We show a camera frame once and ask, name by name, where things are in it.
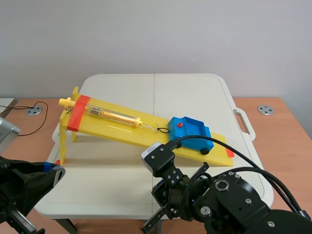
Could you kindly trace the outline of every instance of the gray device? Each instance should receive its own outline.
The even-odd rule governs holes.
[[[19,133],[20,129],[17,126],[0,117],[0,155],[9,147]]]

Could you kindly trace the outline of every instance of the wooden table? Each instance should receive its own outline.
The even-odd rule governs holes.
[[[58,123],[62,108],[58,99],[22,99],[17,105],[31,106],[36,101],[49,105],[46,123],[35,134],[20,136],[4,152],[3,157],[27,161],[45,161],[54,145],[52,133]],[[235,98],[237,107],[243,109],[256,132],[255,148],[264,168],[278,177],[292,192],[299,205],[312,215],[312,141],[279,98]],[[257,106],[272,106],[275,114],[265,116],[257,111]],[[21,134],[37,129],[44,114],[35,117],[25,115],[25,110],[12,110],[6,119],[21,128]],[[288,209],[283,200],[274,193],[274,209]],[[67,234],[55,221],[49,220],[32,210],[28,215],[37,228],[45,228],[46,234]],[[74,220],[79,233],[97,234],[141,234],[142,225],[136,220]],[[162,225],[163,234],[198,233],[205,234],[203,224],[196,221],[168,220]],[[0,234],[15,234],[6,223],[0,225]]]

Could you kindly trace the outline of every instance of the white table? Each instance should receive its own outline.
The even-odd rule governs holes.
[[[96,75],[84,82],[81,94],[171,119],[188,116],[202,120],[212,132],[262,167],[252,140],[255,133],[246,114],[236,108],[224,80],[211,74]],[[241,115],[249,134],[240,130],[235,113]],[[59,157],[56,142],[48,161]],[[79,134],[67,143],[66,176],[36,206],[51,219],[130,218],[148,219],[159,208],[152,199],[153,178],[140,162],[144,149]],[[176,157],[176,167],[191,176],[201,162]],[[249,166],[234,157],[235,167]],[[211,167],[212,176],[230,167]],[[273,191],[259,174],[240,173],[269,206]]]

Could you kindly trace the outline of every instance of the white wall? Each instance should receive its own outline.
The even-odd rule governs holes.
[[[0,96],[66,97],[95,74],[215,73],[282,97],[312,136],[311,0],[2,0]]]

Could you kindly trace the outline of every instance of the black wheel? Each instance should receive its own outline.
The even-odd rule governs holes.
[[[178,149],[178,148],[181,148],[181,147],[182,147],[182,143],[178,142],[176,148]]]
[[[207,148],[204,148],[204,149],[201,149],[201,150],[200,150],[200,153],[201,153],[202,155],[207,155],[207,154],[209,153],[209,150],[208,150]]]

